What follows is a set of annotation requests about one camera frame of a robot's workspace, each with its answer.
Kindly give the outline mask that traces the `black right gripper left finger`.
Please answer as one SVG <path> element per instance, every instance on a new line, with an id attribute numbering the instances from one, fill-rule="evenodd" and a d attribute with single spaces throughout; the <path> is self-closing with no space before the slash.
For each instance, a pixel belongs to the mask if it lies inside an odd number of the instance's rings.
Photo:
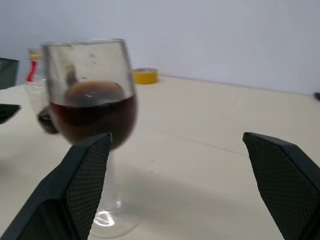
<path id="1" fill-rule="evenodd" d="M 88 240 L 102 196 L 112 137 L 74 144 L 35 188 L 0 240 Z"/>

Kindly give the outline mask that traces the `yellow tape roll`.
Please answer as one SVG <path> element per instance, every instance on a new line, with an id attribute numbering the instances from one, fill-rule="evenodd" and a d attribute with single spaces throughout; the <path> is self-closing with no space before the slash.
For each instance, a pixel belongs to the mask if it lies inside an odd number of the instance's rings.
<path id="1" fill-rule="evenodd" d="M 155 68 L 136 68 L 132 73 L 136 84 L 152 85 L 158 82 L 158 70 Z"/>

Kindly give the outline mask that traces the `clear plastic drink bottle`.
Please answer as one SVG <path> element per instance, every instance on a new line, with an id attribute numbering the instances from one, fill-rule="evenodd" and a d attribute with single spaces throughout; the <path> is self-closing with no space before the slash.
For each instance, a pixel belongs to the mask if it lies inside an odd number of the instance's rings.
<path id="1" fill-rule="evenodd" d="M 41 48 L 29 48 L 30 69 L 26 78 L 25 89 L 35 114 L 42 120 L 50 120 L 49 98 L 45 77 L 43 51 Z"/>

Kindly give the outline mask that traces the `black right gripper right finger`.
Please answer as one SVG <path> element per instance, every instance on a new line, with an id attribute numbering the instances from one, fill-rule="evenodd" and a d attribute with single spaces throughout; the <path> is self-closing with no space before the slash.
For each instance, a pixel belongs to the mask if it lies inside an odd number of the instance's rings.
<path id="1" fill-rule="evenodd" d="M 320 240 L 320 167 L 297 145 L 245 132 L 260 196 L 284 240 Z"/>

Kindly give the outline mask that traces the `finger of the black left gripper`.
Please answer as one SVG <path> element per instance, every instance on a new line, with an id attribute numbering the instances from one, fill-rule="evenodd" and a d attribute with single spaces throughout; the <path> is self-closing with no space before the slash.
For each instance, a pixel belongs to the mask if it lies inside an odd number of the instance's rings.
<path id="1" fill-rule="evenodd" d="M 9 121 L 20 109 L 18 104 L 0 104 L 0 125 Z"/>
<path id="2" fill-rule="evenodd" d="M 56 129 L 55 125 L 53 124 L 53 121 L 51 119 L 51 116 L 49 114 L 48 109 L 43 109 L 37 114 L 37 120 L 42 129 L 47 134 L 58 134 L 58 130 Z"/>

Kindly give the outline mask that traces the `wine glass with dark drink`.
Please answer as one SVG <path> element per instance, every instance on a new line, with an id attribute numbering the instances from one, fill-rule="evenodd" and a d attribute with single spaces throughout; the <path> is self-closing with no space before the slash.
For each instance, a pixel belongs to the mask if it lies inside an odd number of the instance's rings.
<path id="1" fill-rule="evenodd" d="M 50 114 L 58 131 L 72 144 L 109 133 L 111 150 L 120 147 L 137 116 L 126 42 L 50 42 L 42 49 Z"/>

